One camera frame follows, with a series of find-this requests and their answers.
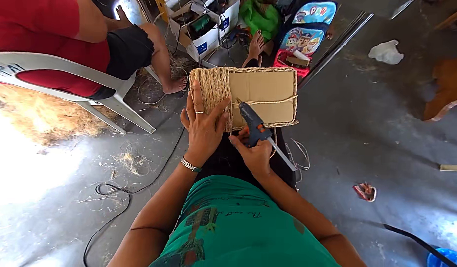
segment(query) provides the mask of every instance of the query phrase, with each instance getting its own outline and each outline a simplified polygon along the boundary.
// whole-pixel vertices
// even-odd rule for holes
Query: paw patrol backpack
[[[278,52],[274,67],[293,67],[300,77],[308,75],[311,55],[327,34],[337,11],[333,1],[298,1],[292,3],[291,16],[281,27],[275,44]]]

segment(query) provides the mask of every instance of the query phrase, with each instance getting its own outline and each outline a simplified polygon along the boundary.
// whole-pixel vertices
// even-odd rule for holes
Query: plastic chair
[[[116,90],[116,93],[112,97],[95,101],[83,96],[70,94],[57,89],[33,85],[18,79],[16,76],[16,74],[22,71],[38,69],[65,71],[89,79],[106,87],[113,88]],[[145,69],[160,83],[158,76],[156,76],[150,67],[146,67]],[[123,130],[123,128],[118,126],[105,115],[101,114],[101,112],[95,109],[95,107],[92,105],[106,106],[152,134],[156,129],[123,101],[126,93],[128,93],[131,86],[135,82],[135,77],[136,72],[128,80],[121,80],[87,66],[77,64],[65,58],[59,58],[46,54],[26,52],[0,52],[0,82],[28,88],[77,103],[88,112],[94,114],[96,117],[112,126],[120,133],[125,134],[126,131]]]

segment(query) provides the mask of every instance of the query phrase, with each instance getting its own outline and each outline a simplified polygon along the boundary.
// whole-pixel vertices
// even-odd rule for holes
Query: hand
[[[245,127],[238,132],[238,136],[230,136],[231,143],[242,155],[245,165],[249,168],[251,173],[256,179],[266,177],[271,173],[270,168],[270,154],[271,144],[268,140],[260,141],[256,146],[247,148],[244,143],[248,141],[249,133],[248,127]]]
[[[223,113],[223,111],[231,101],[232,98],[227,97],[212,110],[210,115],[196,114],[196,112],[204,111],[204,105],[201,84],[199,81],[194,82],[194,88],[191,88],[187,96],[187,110],[183,109],[181,112],[181,122],[189,132],[189,148],[184,158],[190,164],[202,167],[219,146],[225,122],[229,116],[227,112]]]

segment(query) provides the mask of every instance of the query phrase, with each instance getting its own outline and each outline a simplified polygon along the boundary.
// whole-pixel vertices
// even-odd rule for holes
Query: gray floor
[[[393,21],[374,17],[300,90],[300,124],[283,129],[285,139],[303,143],[311,159],[311,169],[298,183],[300,194],[348,237],[371,267],[426,262],[420,246],[379,223],[457,250],[457,173],[437,170],[438,163],[457,164],[457,107],[437,123],[420,120],[425,101],[434,95],[434,62],[457,57],[457,32],[432,31],[455,8],[457,0],[440,8],[417,1]],[[343,6],[335,23],[345,27],[353,16],[355,10]],[[405,54],[400,64],[367,57],[371,47],[391,39],[400,41],[398,48]],[[168,96],[158,108],[129,103],[144,109],[142,114],[157,128],[154,134],[126,122],[130,133],[125,136],[107,131],[41,151],[0,117],[0,266],[81,266],[91,235],[128,201],[124,194],[97,200],[95,185],[111,180],[136,190],[155,179],[182,130],[178,113],[184,95]],[[129,210],[97,236],[90,266],[107,264],[187,145],[184,132],[154,185],[135,195]],[[138,167],[141,176],[113,158],[128,149],[150,160]],[[377,187],[374,203],[352,190],[362,181]]]

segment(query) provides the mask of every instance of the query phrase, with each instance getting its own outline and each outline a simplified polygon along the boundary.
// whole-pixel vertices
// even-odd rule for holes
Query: twine
[[[297,95],[297,75],[296,70],[291,67],[216,67],[216,68],[197,68],[190,72],[190,86],[194,86],[194,81],[198,80],[201,84],[202,101],[204,105],[204,113],[210,114],[213,108],[217,106],[225,98],[231,96],[229,73],[250,73],[250,72],[292,72],[293,73],[293,95],[281,100],[276,101],[247,101],[249,105],[256,104],[276,104],[283,102],[293,102],[293,118],[290,122],[276,122],[264,124],[266,128],[283,127],[299,123],[296,120],[296,109],[298,103]],[[232,102],[232,105],[224,109],[228,112],[228,119],[225,124],[225,131],[232,132],[234,130],[241,130],[243,127],[233,127],[233,105],[238,105],[237,102]]]

